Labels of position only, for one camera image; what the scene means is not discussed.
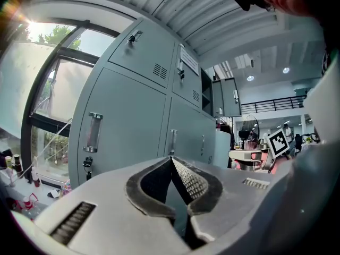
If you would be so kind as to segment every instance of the bottle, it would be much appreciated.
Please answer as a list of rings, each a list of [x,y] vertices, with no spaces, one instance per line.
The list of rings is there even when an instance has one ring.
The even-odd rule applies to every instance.
[[[13,167],[13,160],[12,160],[12,157],[11,156],[7,156],[5,157],[5,160],[6,160],[6,165],[8,168],[12,168]]]
[[[10,187],[14,187],[15,183],[13,181],[13,170],[10,169],[9,167],[7,167],[5,169],[5,171],[6,171],[6,174],[8,175],[8,177],[10,178]]]
[[[31,196],[34,196],[36,200],[32,201]],[[38,198],[34,193],[32,193],[29,197],[24,197],[23,198],[24,207],[21,210],[21,213],[26,217],[30,218],[31,220],[34,220],[41,212],[38,206],[36,206],[37,201]]]
[[[14,155],[14,169],[18,175],[18,177],[20,177],[23,173],[22,171],[22,166],[20,163],[20,156],[18,154]]]
[[[31,173],[32,173],[32,179],[34,181],[35,187],[39,187],[40,186],[40,182],[39,182],[39,178],[38,178],[38,175],[37,175],[35,167],[32,167],[32,172]]]

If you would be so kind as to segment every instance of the glass pane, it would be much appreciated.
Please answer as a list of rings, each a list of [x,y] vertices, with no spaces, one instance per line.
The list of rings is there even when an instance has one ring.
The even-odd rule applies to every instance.
[[[20,155],[20,139],[0,127],[0,152],[7,149],[10,149],[13,154]]]
[[[55,134],[32,127],[31,136],[31,155],[32,162],[45,146],[50,142]],[[38,158],[38,173],[42,176],[65,182],[69,179],[69,139],[58,135],[52,143],[45,149],[44,153]]]
[[[0,128],[20,138],[23,111],[32,84],[47,57],[74,27],[31,23],[11,43],[0,64]]]
[[[114,39],[114,37],[88,29],[79,35],[69,48],[100,57]]]
[[[60,60],[58,69],[49,73],[35,112],[43,116],[68,122],[73,117],[80,92],[92,67]]]

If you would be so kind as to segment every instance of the window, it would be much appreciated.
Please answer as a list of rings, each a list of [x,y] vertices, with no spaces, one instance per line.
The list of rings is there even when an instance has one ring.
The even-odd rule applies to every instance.
[[[48,74],[34,111],[45,117],[68,122],[73,117],[81,90],[92,67],[59,59]]]
[[[68,137],[58,135],[37,159],[38,163],[35,163],[35,157],[42,152],[54,135],[54,133],[39,129],[35,126],[32,127],[32,163],[34,162],[38,173],[43,176],[42,180],[48,178],[54,181],[65,182],[69,179]]]
[[[11,43],[0,64],[0,128],[20,138],[26,101],[47,57],[74,27],[30,23]]]
[[[98,57],[119,35],[88,21],[65,22],[77,28],[35,22],[19,26],[1,56],[0,150],[10,148],[21,155],[24,169],[73,117]],[[26,106],[32,110],[24,112]],[[35,164],[45,182],[61,184],[69,178],[69,131],[68,125]]]
[[[114,39],[103,33],[87,29],[69,45],[69,48],[100,57]]]

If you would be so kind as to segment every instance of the balcony railing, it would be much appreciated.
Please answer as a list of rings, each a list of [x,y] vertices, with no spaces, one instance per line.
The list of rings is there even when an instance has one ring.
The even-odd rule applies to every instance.
[[[241,105],[242,114],[275,112],[282,109],[303,108],[303,101],[307,96],[294,96],[286,98],[278,98],[268,101],[260,101]]]

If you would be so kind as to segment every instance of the black window frame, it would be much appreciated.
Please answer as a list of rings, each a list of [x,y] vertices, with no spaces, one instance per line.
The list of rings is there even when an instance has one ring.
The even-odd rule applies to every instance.
[[[96,24],[90,23],[89,20],[85,21],[77,21],[71,19],[63,19],[63,18],[48,18],[39,20],[38,22],[44,23],[56,23],[68,26],[75,26],[75,28],[65,36],[65,38],[54,48],[51,54],[47,57],[44,64],[40,68],[31,90],[28,95],[28,99],[26,102],[26,106],[23,113],[23,120],[21,126],[21,141],[20,141],[20,151],[21,151],[21,159],[23,170],[29,168],[32,164],[32,155],[31,155],[31,136],[32,136],[32,127],[36,127],[51,133],[57,133],[62,129],[67,123],[58,121],[52,118],[45,117],[43,115],[34,113],[34,107],[37,98],[39,98],[41,89],[44,87],[46,80],[48,78],[48,74],[51,68],[54,66],[55,62],[59,59],[68,60],[71,62],[76,62],[79,64],[83,64],[86,66],[92,66],[97,63],[99,57],[84,53],[79,50],[74,50],[68,48],[68,46],[85,30],[90,29],[96,32],[100,32],[111,37],[117,38],[120,33],[108,28],[101,27]],[[60,135],[64,137],[69,137],[70,135],[71,125],[69,124]],[[28,178],[30,173],[25,173],[25,177]],[[49,183],[46,181],[42,181],[44,184],[51,186],[59,186],[53,183]]]

